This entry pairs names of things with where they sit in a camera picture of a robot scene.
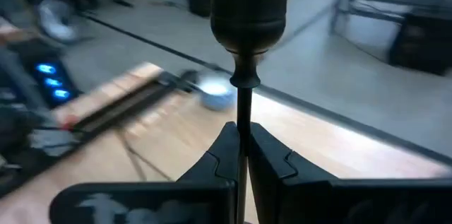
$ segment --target workbench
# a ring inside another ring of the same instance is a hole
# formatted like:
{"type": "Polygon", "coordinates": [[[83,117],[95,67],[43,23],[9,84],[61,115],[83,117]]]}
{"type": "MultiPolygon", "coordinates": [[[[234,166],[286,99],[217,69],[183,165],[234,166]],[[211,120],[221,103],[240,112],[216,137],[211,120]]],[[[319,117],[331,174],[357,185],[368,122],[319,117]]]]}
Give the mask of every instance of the workbench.
{"type": "MultiPolygon", "coordinates": [[[[87,117],[117,100],[161,68],[145,63],[76,100],[57,108],[54,116],[87,117]]],[[[50,201],[62,189],[82,182],[175,181],[209,148],[235,108],[204,108],[196,93],[177,91],[144,110],[121,128],[110,129],[53,168],[0,200],[0,223],[48,224],[50,201]]],[[[254,94],[252,120],[301,156],[341,178],[450,177],[451,168],[323,121],[254,94]]],[[[257,223],[251,186],[246,221],[257,223]]]]}

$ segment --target black cable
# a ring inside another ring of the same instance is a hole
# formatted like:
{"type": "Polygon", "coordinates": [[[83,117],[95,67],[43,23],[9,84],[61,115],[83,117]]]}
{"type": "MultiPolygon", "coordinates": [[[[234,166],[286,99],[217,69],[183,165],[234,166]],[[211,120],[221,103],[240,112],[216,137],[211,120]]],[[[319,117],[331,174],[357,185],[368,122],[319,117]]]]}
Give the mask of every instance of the black cable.
{"type": "Polygon", "coordinates": [[[74,128],[59,128],[59,127],[51,127],[51,126],[35,126],[33,127],[33,129],[39,129],[39,130],[48,130],[48,131],[69,131],[69,132],[75,132],[75,133],[84,133],[86,134],[87,132],[81,129],[74,129],[74,128]]]}
{"type": "Polygon", "coordinates": [[[345,36],[338,34],[339,37],[343,38],[345,41],[347,41],[349,44],[351,44],[352,46],[354,46],[356,49],[358,49],[361,52],[364,52],[365,54],[367,54],[368,56],[374,58],[377,61],[380,61],[381,63],[387,64],[386,61],[384,61],[383,59],[376,57],[375,55],[369,53],[368,51],[364,50],[363,48],[361,48],[359,45],[357,45],[356,43],[352,42],[351,40],[347,39],[345,36]]]}
{"type": "Polygon", "coordinates": [[[146,179],[146,175],[145,175],[145,173],[143,171],[143,168],[141,168],[140,164],[132,156],[132,152],[130,151],[131,146],[129,145],[129,142],[127,142],[126,137],[124,136],[123,128],[121,128],[120,126],[117,126],[116,127],[116,132],[117,132],[119,140],[124,145],[124,148],[125,148],[125,150],[127,152],[127,155],[130,158],[130,161],[132,162],[133,168],[135,168],[135,171],[138,174],[138,176],[140,177],[141,181],[142,182],[146,182],[146,180],[147,180],[146,179]]]}
{"type": "Polygon", "coordinates": [[[169,177],[167,174],[165,174],[162,170],[160,170],[158,167],[154,166],[149,160],[146,160],[140,153],[137,153],[135,149],[132,147],[129,148],[129,151],[134,154],[137,158],[139,158],[141,161],[143,161],[146,165],[150,166],[152,169],[154,169],[157,173],[159,173],[161,176],[163,176],[165,179],[167,179],[170,182],[174,182],[174,180],[169,177]]]}
{"type": "Polygon", "coordinates": [[[72,145],[76,145],[78,144],[78,142],[68,142],[68,143],[58,143],[56,145],[51,145],[51,146],[44,146],[43,148],[58,148],[58,147],[64,147],[64,146],[72,146],[72,145]]]}
{"type": "Polygon", "coordinates": [[[148,39],[146,39],[146,38],[144,38],[144,37],[141,37],[141,36],[139,36],[139,35],[137,35],[137,34],[131,33],[131,32],[129,32],[129,31],[127,31],[127,30],[123,30],[123,29],[121,29],[121,28],[118,28],[118,27],[116,27],[116,26],[114,26],[114,25],[111,25],[111,24],[109,24],[109,23],[106,23],[106,22],[104,22],[104,21],[102,21],[102,20],[100,20],[100,19],[97,19],[97,18],[95,18],[95,17],[89,16],[89,15],[86,15],[86,14],[84,14],[83,17],[84,17],[84,18],[87,18],[88,20],[91,20],[91,21],[93,21],[93,22],[95,22],[95,23],[98,23],[98,24],[100,24],[100,25],[103,25],[103,26],[105,26],[105,27],[107,27],[107,28],[110,28],[110,29],[112,29],[112,30],[115,30],[115,31],[117,31],[118,33],[122,33],[122,34],[124,34],[124,35],[126,35],[126,36],[132,37],[132,38],[135,39],[135,40],[139,40],[139,41],[144,42],[144,43],[146,43],[146,44],[148,44],[148,45],[152,45],[152,46],[154,46],[154,47],[157,47],[158,49],[161,49],[161,50],[163,50],[163,51],[169,52],[170,54],[174,54],[174,55],[176,55],[176,56],[178,56],[178,57],[181,57],[181,58],[183,58],[183,59],[192,61],[192,62],[194,62],[194,63],[196,63],[196,64],[201,65],[201,66],[208,66],[208,65],[210,65],[210,64],[209,64],[208,62],[206,62],[206,61],[203,61],[203,60],[198,59],[198,58],[195,58],[195,57],[191,57],[191,56],[189,56],[188,54],[185,54],[185,53],[183,53],[183,52],[179,52],[179,51],[177,51],[177,50],[175,50],[175,49],[172,49],[171,47],[168,47],[168,46],[165,46],[165,45],[156,43],[156,42],[154,42],[154,41],[152,41],[152,40],[148,40],[148,39]]]}
{"type": "Polygon", "coordinates": [[[383,10],[383,9],[377,8],[377,7],[375,7],[375,6],[372,6],[371,4],[367,4],[367,3],[364,3],[364,2],[361,2],[361,1],[354,1],[354,3],[359,4],[360,6],[366,6],[366,7],[369,7],[369,8],[371,8],[371,9],[375,10],[376,12],[382,13],[382,14],[384,14],[384,15],[388,15],[388,16],[390,16],[390,15],[402,16],[402,15],[401,15],[400,13],[398,13],[398,12],[394,12],[394,11],[385,11],[385,10],[383,10]]]}

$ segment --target red object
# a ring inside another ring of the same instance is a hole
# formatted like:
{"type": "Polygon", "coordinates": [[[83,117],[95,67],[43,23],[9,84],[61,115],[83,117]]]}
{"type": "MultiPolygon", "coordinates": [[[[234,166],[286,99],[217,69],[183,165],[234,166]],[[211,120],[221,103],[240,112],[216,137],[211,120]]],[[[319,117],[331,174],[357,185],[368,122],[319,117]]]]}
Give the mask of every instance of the red object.
{"type": "Polygon", "coordinates": [[[68,115],[66,116],[66,120],[64,121],[64,123],[61,125],[61,128],[64,130],[70,130],[72,129],[72,127],[77,123],[78,118],[75,115],[68,115]]]}

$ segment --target blue led light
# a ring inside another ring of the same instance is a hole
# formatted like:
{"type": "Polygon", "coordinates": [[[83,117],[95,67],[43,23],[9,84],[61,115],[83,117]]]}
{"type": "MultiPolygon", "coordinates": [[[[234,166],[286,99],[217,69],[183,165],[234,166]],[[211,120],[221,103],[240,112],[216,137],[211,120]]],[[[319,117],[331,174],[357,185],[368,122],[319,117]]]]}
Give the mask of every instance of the blue led light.
{"type": "Polygon", "coordinates": [[[60,100],[67,100],[71,94],[67,90],[54,90],[53,96],[60,100]]]}
{"type": "Polygon", "coordinates": [[[59,87],[59,86],[63,85],[62,82],[60,82],[58,80],[55,80],[55,79],[51,79],[51,78],[46,78],[45,79],[45,84],[48,85],[48,86],[51,86],[51,87],[59,87]]]}
{"type": "Polygon", "coordinates": [[[42,73],[53,74],[57,72],[57,69],[49,64],[39,64],[36,66],[36,69],[42,73]]]}

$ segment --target wooden board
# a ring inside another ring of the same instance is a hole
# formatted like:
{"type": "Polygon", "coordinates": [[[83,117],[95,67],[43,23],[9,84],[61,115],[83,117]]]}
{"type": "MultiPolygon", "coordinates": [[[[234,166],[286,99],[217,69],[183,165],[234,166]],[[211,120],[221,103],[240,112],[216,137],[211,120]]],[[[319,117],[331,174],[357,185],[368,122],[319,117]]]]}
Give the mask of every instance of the wooden board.
{"type": "Polygon", "coordinates": [[[61,123],[66,123],[68,119],[76,122],[100,110],[105,105],[124,97],[127,93],[137,89],[150,78],[156,77],[161,72],[162,69],[154,64],[140,64],[88,94],[82,95],[56,108],[53,110],[54,116],[61,123]]]}

